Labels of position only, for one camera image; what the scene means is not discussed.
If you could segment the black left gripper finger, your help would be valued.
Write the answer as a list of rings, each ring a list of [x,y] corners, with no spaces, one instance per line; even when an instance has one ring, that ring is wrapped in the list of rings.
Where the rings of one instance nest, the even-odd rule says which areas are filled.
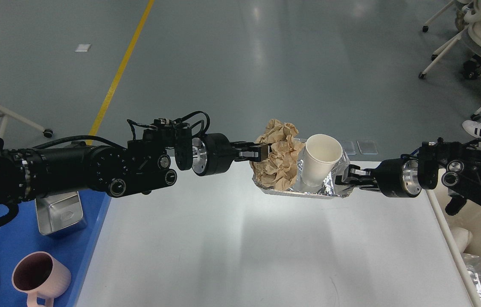
[[[255,142],[231,142],[230,145],[235,151],[234,162],[262,162],[270,154],[270,145]]]

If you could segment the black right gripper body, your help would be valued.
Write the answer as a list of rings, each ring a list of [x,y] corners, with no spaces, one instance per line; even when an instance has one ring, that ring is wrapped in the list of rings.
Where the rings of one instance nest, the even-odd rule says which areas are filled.
[[[385,160],[373,169],[373,178],[380,192],[387,197],[413,198],[422,191],[415,159]]]

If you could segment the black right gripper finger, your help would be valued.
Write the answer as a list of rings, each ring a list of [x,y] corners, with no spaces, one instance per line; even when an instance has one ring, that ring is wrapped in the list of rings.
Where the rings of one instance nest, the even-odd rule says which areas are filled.
[[[342,175],[337,175],[335,184],[357,187],[360,190],[378,190],[378,183],[372,175],[373,168],[361,169],[359,165],[349,165]]]

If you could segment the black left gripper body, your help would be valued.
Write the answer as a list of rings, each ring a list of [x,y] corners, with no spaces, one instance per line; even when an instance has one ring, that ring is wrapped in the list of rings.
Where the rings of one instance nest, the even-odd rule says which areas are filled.
[[[210,176],[228,171],[238,157],[238,150],[221,133],[210,133],[192,140],[192,170],[198,176]]]

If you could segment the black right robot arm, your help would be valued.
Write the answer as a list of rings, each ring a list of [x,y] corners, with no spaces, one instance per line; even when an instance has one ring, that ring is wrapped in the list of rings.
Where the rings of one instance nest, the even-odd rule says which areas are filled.
[[[481,139],[470,142],[423,142],[411,154],[384,160],[375,168],[349,165],[334,183],[379,192],[387,197],[414,198],[438,183],[451,200],[445,212],[453,216],[468,200],[481,206]]]

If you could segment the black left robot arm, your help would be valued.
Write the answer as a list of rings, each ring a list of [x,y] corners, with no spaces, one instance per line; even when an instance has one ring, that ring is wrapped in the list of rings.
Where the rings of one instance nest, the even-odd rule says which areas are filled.
[[[119,198],[170,187],[177,173],[168,150],[174,150],[178,170],[192,170],[201,177],[224,173],[233,162],[261,162],[269,156],[269,144],[230,142],[221,133],[207,133],[207,114],[189,124],[188,119],[198,114],[159,118],[149,125],[128,120],[132,134],[142,127],[143,135],[133,137],[126,147],[80,135],[6,149],[0,138],[0,227],[17,216],[20,203],[36,198],[87,189]]]

